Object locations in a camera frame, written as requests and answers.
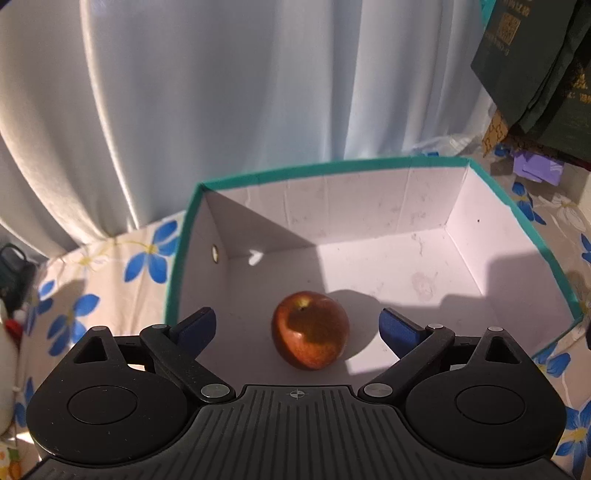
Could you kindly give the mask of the white curtain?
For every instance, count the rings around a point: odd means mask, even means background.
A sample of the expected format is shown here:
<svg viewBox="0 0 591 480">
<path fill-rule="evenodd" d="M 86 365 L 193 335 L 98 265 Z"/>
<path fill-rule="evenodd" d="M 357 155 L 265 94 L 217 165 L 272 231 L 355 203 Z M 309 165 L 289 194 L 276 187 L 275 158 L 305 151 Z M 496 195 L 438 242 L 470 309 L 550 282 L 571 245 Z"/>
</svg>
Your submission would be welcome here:
<svg viewBox="0 0 591 480">
<path fill-rule="evenodd" d="M 8 1 L 1 235 L 51 257 L 203 180 L 477 135 L 478 1 Z"/>
</svg>

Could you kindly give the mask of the dark bag at left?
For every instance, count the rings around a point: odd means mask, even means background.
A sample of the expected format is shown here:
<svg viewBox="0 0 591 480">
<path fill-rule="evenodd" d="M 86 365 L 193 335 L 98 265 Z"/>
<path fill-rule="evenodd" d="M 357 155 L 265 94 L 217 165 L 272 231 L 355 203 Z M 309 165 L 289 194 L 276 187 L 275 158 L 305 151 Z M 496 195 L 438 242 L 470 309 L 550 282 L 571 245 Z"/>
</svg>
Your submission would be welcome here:
<svg viewBox="0 0 591 480">
<path fill-rule="evenodd" d="M 12 314 L 26 300 L 37 267 L 12 243 L 4 244 L 0 249 L 0 255 L 1 300 L 6 311 Z"/>
</svg>

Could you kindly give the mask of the teal cardboard box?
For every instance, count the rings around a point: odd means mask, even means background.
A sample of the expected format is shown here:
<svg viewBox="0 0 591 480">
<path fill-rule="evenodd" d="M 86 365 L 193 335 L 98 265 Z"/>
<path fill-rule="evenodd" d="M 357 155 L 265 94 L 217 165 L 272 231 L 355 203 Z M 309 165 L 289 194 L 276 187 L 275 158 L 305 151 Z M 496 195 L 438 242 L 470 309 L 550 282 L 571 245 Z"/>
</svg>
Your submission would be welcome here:
<svg viewBox="0 0 591 480">
<path fill-rule="evenodd" d="M 302 290 L 337 300 L 351 325 L 345 354 L 317 373 L 288 365 L 271 340 L 276 305 Z M 197 185 L 164 320 L 202 307 L 217 329 L 200 362 L 235 388 L 362 385 L 396 359 L 378 334 L 385 308 L 459 335 L 498 326 L 529 354 L 583 320 L 533 222 L 479 164 L 457 157 L 305 165 Z"/>
</svg>

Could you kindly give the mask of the white plush toy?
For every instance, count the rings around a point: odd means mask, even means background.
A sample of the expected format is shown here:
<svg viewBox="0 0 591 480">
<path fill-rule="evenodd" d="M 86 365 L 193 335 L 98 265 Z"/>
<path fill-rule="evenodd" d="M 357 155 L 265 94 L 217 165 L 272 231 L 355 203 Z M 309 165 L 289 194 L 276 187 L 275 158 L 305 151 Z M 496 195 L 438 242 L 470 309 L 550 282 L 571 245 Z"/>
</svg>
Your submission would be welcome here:
<svg viewBox="0 0 591 480">
<path fill-rule="evenodd" d="M 25 387 L 19 382 L 19 358 L 23 337 L 22 325 L 14 320 L 1 302 L 1 435 L 23 421 L 26 412 Z"/>
</svg>

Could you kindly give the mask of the dark green hanging bags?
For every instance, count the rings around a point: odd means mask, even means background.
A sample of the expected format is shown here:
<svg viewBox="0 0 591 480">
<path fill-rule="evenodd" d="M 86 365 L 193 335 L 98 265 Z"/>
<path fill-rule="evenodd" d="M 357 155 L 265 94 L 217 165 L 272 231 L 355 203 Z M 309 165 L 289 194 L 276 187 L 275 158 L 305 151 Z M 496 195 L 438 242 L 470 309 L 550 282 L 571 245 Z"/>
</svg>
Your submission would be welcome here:
<svg viewBox="0 0 591 480">
<path fill-rule="evenodd" d="M 484 150 L 590 166 L 589 2 L 496 2 L 472 69 L 496 107 Z"/>
</svg>

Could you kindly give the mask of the floral tablecloth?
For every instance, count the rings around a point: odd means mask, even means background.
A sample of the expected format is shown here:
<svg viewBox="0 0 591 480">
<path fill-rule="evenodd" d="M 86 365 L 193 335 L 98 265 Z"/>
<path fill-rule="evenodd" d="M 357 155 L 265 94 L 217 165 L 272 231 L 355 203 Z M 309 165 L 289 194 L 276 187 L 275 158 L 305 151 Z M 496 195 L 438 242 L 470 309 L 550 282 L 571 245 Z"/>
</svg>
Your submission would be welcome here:
<svg viewBox="0 0 591 480">
<path fill-rule="evenodd" d="M 590 225 L 559 193 L 520 179 L 500 179 L 499 163 L 479 164 L 518 204 L 556 256 L 583 320 L 540 350 L 535 365 L 562 397 L 567 424 L 555 462 L 577 479 L 590 475 Z M 133 335 L 164 320 L 168 284 L 185 213 L 162 219 L 48 261 L 22 317 L 19 382 L 26 409 L 58 362 L 91 327 Z M 37 460 L 26 420 L 15 419 L 20 471 Z"/>
</svg>

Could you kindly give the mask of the purple paper box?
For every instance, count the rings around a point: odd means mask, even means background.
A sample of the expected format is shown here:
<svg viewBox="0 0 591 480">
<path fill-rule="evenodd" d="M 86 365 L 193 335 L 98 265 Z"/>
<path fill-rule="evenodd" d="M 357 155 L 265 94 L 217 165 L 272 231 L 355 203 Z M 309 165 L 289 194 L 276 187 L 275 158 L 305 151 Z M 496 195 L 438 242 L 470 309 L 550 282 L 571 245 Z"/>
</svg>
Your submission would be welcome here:
<svg viewBox="0 0 591 480">
<path fill-rule="evenodd" d="M 564 171 L 562 161 L 524 150 L 515 151 L 513 159 L 513 172 L 517 176 L 536 183 L 559 185 Z"/>
</svg>

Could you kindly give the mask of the red apple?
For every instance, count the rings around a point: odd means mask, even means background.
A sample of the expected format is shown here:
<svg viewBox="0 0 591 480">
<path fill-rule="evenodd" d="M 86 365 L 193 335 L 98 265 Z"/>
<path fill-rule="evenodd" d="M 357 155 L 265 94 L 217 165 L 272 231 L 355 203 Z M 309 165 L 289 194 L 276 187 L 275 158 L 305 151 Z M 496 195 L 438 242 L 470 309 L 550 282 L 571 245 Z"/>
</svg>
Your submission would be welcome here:
<svg viewBox="0 0 591 480">
<path fill-rule="evenodd" d="M 294 368 L 318 371 L 335 363 L 349 341 L 349 317 L 329 296 L 300 291 L 283 298 L 271 318 L 277 353 Z"/>
</svg>

